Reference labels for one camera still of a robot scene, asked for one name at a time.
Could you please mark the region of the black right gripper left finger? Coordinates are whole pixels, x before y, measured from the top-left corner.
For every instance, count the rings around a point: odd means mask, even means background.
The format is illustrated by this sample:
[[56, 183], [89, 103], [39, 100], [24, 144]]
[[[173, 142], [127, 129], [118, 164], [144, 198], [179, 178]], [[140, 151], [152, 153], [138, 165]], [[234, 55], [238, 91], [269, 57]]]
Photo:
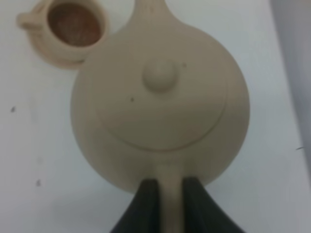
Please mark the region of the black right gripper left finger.
[[140, 183], [132, 202], [111, 232], [160, 232], [160, 197], [157, 180], [145, 179]]

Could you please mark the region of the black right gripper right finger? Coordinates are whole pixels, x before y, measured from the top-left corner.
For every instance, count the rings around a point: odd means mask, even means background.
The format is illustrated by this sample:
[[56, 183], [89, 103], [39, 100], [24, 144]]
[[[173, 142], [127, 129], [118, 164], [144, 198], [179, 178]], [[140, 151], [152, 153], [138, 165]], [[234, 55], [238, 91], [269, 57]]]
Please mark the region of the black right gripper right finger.
[[243, 232], [216, 204], [197, 178], [184, 178], [182, 192], [186, 233]]

